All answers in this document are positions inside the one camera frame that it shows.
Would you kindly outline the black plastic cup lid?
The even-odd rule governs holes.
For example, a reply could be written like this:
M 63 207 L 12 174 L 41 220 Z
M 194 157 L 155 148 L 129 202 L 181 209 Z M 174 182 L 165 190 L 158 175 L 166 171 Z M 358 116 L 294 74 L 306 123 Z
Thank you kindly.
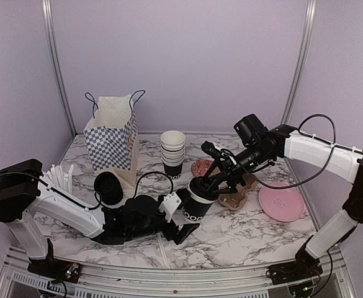
M 219 194 L 210 192 L 205 188 L 203 177 L 192 178 L 188 190 L 191 198 L 201 204 L 213 204 L 219 197 Z

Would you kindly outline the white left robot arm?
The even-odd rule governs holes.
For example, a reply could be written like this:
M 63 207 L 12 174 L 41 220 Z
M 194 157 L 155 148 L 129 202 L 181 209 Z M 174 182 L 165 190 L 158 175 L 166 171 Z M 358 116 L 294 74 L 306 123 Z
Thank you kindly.
M 118 208 L 91 206 L 56 187 L 43 175 L 42 163 L 29 159 L 0 170 L 0 222 L 9 227 L 39 269 L 56 276 L 61 263 L 50 254 L 50 244 L 36 226 L 35 213 L 48 215 L 102 245 L 123 245 L 157 233 L 180 245 L 200 226 L 179 226 L 173 221 L 186 192 L 173 191 L 159 199 L 135 195 Z

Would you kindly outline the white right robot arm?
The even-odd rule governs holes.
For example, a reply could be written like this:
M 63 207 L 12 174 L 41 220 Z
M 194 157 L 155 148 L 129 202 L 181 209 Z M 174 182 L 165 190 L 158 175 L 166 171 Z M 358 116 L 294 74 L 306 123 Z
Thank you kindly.
M 241 119 L 234 129 L 245 147 L 237 155 L 226 148 L 218 149 L 210 142 L 202 144 L 202 151 L 210 155 L 214 159 L 214 167 L 220 169 L 220 174 L 214 178 L 205 176 L 199 182 L 204 199 L 218 195 L 218 186 L 222 182 L 227 183 L 229 190 L 234 190 L 236 183 L 242 181 L 243 174 L 253 178 L 253 172 L 260 165 L 277 158 L 301 161 L 319 169 L 313 176 L 296 183 L 295 187 L 309 184 L 318 188 L 315 191 L 317 195 L 326 194 L 340 199 L 341 195 L 335 191 L 324 189 L 325 185 L 334 184 L 333 181 L 326 182 L 325 178 L 333 174 L 345 185 L 351 186 L 349 191 L 342 192 L 346 200 L 341 210 L 306 242 L 297 259 L 291 262 L 290 273 L 296 278 L 303 278 L 314 268 L 314 260 L 363 224 L 363 150 L 338 144 L 336 129 L 332 130 L 332 140 L 316 137 L 302 131 L 301 127 L 286 124 L 269 130 L 254 114 Z

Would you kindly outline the black paper coffee cup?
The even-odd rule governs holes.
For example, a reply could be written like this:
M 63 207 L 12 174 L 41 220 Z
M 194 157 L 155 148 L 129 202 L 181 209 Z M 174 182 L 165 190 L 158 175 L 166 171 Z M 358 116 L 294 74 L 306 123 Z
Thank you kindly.
M 214 201 L 201 198 L 191 193 L 190 199 L 182 210 L 182 214 L 186 220 L 200 223 L 213 203 Z

